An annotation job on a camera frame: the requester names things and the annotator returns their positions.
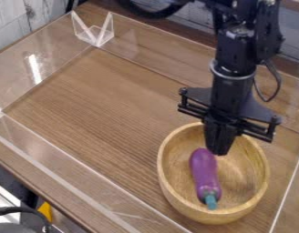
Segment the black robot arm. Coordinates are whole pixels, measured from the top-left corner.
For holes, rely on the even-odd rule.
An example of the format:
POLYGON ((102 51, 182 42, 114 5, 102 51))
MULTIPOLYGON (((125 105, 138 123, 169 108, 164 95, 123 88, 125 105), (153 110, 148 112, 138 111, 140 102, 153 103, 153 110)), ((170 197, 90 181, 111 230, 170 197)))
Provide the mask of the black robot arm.
POLYGON ((275 97, 264 96, 256 85, 256 67, 265 66, 281 78, 271 58, 284 41, 279 30, 280 0, 165 0, 168 6, 149 11, 131 0, 115 0, 134 15, 148 19, 172 16, 190 2, 210 10, 216 36, 214 58, 209 63, 210 87, 182 87, 177 110, 197 118, 204 125, 205 147, 222 156, 237 136, 265 142, 273 138, 280 118, 261 104, 275 97))

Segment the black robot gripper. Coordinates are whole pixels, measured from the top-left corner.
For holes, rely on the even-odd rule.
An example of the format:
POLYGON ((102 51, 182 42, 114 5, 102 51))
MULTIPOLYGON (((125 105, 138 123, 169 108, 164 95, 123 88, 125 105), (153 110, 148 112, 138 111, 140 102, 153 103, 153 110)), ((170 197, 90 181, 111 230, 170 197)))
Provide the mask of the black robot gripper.
POLYGON ((210 87, 178 89, 177 111, 201 120, 213 155, 224 156, 240 135, 272 141, 280 118, 252 96, 253 77, 214 75, 210 87))

